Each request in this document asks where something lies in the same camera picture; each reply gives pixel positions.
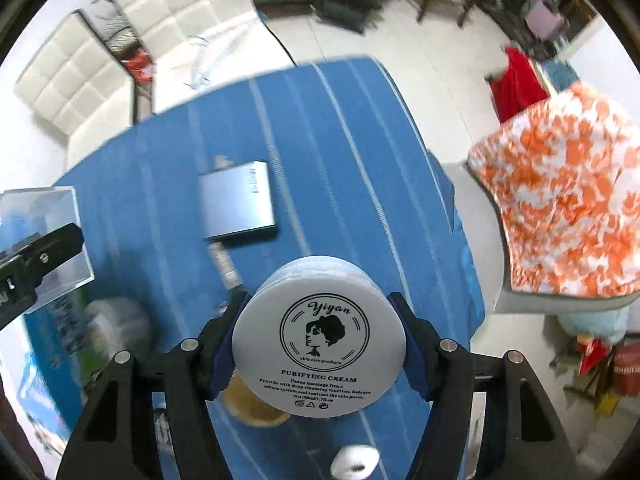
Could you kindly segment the key bunch with black fob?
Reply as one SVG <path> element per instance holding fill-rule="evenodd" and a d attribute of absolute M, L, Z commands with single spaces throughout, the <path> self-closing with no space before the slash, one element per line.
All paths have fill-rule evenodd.
<path fill-rule="evenodd" d="M 236 270 L 227 248 L 221 242 L 213 242 L 208 245 L 207 250 L 220 274 L 224 288 L 232 290 L 241 287 L 243 285 L 241 275 Z"/>

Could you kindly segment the small white tape roll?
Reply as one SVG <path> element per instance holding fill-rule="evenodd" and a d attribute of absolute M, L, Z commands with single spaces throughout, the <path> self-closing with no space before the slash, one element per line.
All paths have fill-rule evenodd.
<path fill-rule="evenodd" d="M 374 473 L 380 452 L 371 445 L 343 446 L 335 455 L 330 474 L 336 480 L 364 480 Z"/>

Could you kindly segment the white padded chair left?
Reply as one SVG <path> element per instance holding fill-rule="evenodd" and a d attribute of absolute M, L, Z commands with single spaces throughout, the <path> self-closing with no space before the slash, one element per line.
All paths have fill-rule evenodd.
<path fill-rule="evenodd" d="M 67 169 L 136 121 L 134 77 L 81 11 L 58 24 L 15 90 L 40 124 L 66 136 Z"/>

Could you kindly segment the clear acrylic box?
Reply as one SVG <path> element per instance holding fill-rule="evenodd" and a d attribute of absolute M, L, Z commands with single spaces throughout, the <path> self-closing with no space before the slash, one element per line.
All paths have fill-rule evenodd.
<path fill-rule="evenodd" d="M 81 227 L 77 193 L 73 186 L 23 188 L 1 194 L 1 249 L 6 252 L 70 223 Z M 82 244 L 77 255 L 44 276 L 42 283 L 35 288 L 37 301 L 26 312 L 35 312 L 93 280 L 88 250 L 86 244 Z"/>

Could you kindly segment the orange white floral cushion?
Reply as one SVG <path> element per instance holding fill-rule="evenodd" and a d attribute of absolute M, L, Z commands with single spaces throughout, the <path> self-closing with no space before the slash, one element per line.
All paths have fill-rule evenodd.
<path fill-rule="evenodd" d="M 581 82 L 476 142 L 468 165 L 497 207 L 516 292 L 639 290 L 639 127 Z"/>

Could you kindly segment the white padded chair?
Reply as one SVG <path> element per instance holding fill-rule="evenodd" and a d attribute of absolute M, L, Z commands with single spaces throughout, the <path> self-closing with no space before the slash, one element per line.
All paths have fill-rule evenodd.
<path fill-rule="evenodd" d="M 153 63 L 160 114 L 232 82 L 292 67 L 253 0 L 111 0 Z"/>
<path fill-rule="evenodd" d="M 15 90 L 40 124 L 66 136 L 67 169 L 136 121 L 134 77 L 81 11 L 58 24 Z"/>

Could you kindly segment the tan round lid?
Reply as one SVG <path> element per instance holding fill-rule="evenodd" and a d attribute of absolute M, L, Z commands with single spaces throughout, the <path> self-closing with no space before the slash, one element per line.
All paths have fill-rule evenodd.
<path fill-rule="evenodd" d="M 221 402 L 234 418 L 254 428 L 272 428 L 284 424 L 291 415 L 258 398 L 235 370 L 227 388 L 221 391 Z"/>

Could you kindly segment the silver round tin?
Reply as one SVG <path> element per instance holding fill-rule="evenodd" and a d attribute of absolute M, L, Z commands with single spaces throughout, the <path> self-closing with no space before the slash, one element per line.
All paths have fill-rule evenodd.
<path fill-rule="evenodd" d="M 85 308 L 87 335 L 96 353 L 109 361 L 117 352 L 151 350 L 152 326 L 144 310 L 125 297 L 93 300 Z"/>

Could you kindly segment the white padded chair right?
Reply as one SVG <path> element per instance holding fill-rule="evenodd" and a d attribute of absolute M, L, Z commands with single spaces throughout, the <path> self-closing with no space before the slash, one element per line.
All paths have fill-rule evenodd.
<path fill-rule="evenodd" d="M 292 67 L 253 0 L 111 0 L 153 63 L 160 114 L 232 82 Z"/>

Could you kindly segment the white purifying cream jar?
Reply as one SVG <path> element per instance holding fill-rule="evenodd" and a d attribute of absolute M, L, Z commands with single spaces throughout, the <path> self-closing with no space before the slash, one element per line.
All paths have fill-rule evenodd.
<path fill-rule="evenodd" d="M 406 335 L 382 290 L 330 256 L 281 266 L 242 309 L 232 334 L 236 372 L 260 400 L 308 418 L 349 415 L 397 379 Z"/>

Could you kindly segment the blue striped tablecloth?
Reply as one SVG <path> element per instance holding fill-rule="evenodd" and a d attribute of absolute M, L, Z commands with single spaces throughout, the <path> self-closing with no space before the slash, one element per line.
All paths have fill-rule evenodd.
<path fill-rule="evenodd" d="M 207 250 L 198 177 L 217 157 L 268 162 L 278 232 L 230 248 L 248 289 L 306 255 L 355 263 L 467 344 L 485 305 L 454 188 L 393 79 L 372 58 L 247 79 L 136 125 L 62 183 L 77 194 L 88 299 L 144 307 L 168 350 L 228 292 Z"/>

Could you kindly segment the red cloth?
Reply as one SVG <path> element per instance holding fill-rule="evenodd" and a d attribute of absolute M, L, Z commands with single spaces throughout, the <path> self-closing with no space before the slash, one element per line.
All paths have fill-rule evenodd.
<path fill-rule="evenodd" d="M 549 97 L 530 64 L 530 58 L 523 51 L 505 47 L 503 52 L 508 59 L 506 69 L 487 79 L 497 117 L 502 124 Z"/>

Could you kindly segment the grey metal box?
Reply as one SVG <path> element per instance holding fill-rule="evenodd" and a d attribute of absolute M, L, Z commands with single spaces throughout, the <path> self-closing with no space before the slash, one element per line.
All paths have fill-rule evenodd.
<path fill-rule="evenodd" d="M 277 229 L 268 162 L 253 160 L 198 176 L 206 240 Z"/>

